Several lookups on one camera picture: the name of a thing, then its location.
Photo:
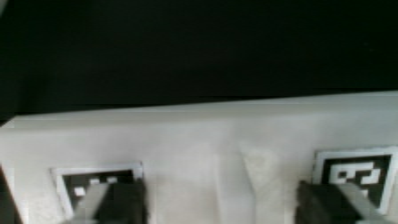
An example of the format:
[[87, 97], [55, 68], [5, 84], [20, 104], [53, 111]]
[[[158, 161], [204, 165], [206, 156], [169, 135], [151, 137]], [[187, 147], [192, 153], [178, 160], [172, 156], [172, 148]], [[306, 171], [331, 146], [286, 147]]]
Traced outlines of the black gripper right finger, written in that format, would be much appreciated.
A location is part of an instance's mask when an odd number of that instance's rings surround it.
[[299, 182], [295, 224], [386, 224], [354, 184]]

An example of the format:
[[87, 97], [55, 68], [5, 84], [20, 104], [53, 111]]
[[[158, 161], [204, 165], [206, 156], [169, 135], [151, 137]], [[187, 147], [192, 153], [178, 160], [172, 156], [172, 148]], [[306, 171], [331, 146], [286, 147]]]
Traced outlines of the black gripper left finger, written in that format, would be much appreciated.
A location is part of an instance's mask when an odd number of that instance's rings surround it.
[[69, 224], [148, 224], [146, 184], [98, 184], [89, 187]]

